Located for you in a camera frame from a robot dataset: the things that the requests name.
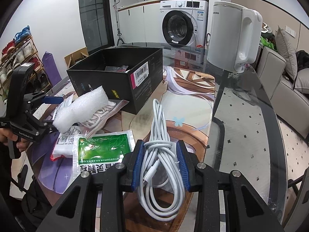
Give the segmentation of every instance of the kettle lid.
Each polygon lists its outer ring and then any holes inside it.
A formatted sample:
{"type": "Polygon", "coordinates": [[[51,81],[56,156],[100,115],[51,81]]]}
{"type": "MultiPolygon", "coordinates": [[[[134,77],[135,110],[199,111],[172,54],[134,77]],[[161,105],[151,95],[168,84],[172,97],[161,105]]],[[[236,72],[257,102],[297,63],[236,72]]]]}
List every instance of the kettle lid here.
{"type": "Polygon", "coordinates": [[[218,2],[214,2],[214,5],[225,5],[225,6],[233,7],[236,9],[246,9],[246,7],[236,4],[236,3],[232,3],[232,2],[218,1],[218,2]]]}

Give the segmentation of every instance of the wall switch panel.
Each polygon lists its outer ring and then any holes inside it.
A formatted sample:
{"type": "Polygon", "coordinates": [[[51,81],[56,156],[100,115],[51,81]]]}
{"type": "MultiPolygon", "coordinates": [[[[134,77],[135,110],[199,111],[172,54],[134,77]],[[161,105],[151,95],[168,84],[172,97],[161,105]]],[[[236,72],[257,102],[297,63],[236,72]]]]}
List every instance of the wall switch panel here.
{"type": "Polygon", "coordinates": [[[285,31],[287,33],[289,33],[292,37],[294,37],[294,38],[296,37],[296,32],[294,30],[292,30],[290,27],[285,26],[285,31]]]}

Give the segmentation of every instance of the white electric kettle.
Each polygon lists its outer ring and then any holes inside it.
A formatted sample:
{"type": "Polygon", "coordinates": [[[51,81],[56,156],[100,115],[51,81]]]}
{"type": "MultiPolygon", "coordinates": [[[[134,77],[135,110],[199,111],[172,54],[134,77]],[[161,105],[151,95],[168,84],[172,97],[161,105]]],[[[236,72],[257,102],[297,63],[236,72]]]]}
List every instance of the white electric kettle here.
{"type": "Polygon", "coordinates": [[[262,16],[239,4],[214,3],[207,60],[224,70],[241,73],[255,61],[259,48],[262,16]]]}

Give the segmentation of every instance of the white foam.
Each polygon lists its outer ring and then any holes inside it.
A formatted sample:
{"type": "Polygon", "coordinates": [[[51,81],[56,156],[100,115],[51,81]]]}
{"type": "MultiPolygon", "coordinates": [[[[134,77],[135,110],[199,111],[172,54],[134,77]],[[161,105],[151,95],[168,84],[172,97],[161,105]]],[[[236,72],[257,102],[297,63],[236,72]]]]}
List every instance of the white foam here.
{"type": "Polygon", "coordinates": [[[60,109],[53,125],[61,133],[65,133],[76,122],[89,120],[99,109],[108,105],[109,99],[102,86],[78,97],[68,107],[60,109]]]}

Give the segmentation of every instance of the kettle handle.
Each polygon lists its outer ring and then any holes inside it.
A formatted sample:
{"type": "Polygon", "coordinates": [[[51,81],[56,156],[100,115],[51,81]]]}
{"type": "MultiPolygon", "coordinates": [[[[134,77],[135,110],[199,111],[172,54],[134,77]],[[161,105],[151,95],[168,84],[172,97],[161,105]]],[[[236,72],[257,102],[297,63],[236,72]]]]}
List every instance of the kettle handle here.
{"type": "Polygon", "coordinates": [[[255,10],[243,8],[240,38],[234,69],[244,71],[244,64],[252,64],[257,55],[261,39],[263,18],[255,10]]]}

